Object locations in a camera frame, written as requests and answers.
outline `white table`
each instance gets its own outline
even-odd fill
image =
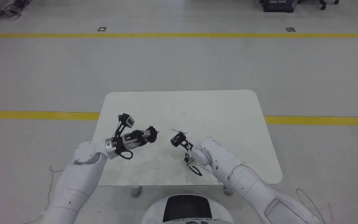
[[[113,92],[106,96],[93,141],[109,138],[117,115],[134,120],[132,130],[154,126],[156,142],[133,150],[131,160],[108,160],[98,186],[113,185],[215,185],[216,178],[202,170],[189,170],[185,150],[170,139],[181,130],[193,144],[212,136],[253,168],[268,183],[279,183],[282,172],[257,96],[250,90]]]

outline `gray floor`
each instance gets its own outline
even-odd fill
[[[252,1],[33,1],[0,32],[357,32],[358,2],[295,13],[263,13]],[[1,39],[0,110],[100,111],[113,91],[251,89],[265,115],[358,116],[357,39]],[[40,214],[48,166],[62,169],[74,148],[92,139],[96,122],[0,120],[0,223]],[[327,221],[355,223],[358,128],[269,125],[283,179],[302,188]],[[238,223],[255,212],[217,186],[99,187],[76,223],[140,223],[150,204],[197,193],[225,205]]]

